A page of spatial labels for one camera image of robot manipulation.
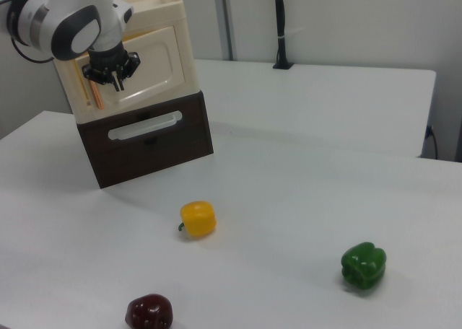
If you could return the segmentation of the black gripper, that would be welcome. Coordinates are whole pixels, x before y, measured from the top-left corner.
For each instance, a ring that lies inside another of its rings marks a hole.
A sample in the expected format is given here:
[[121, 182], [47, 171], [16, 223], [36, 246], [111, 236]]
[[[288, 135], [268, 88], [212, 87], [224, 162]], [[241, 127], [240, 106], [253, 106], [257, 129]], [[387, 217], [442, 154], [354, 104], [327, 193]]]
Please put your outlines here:
[[112, 84], [117, 92], [124, 90], [123, 81], [131, 78], [141, 63], [139, 54], [128, 52], [123, 43], [107, 51], [89, 49], [88, 53], [90, 62], [82, 67], [83, 77], [101, 85]]

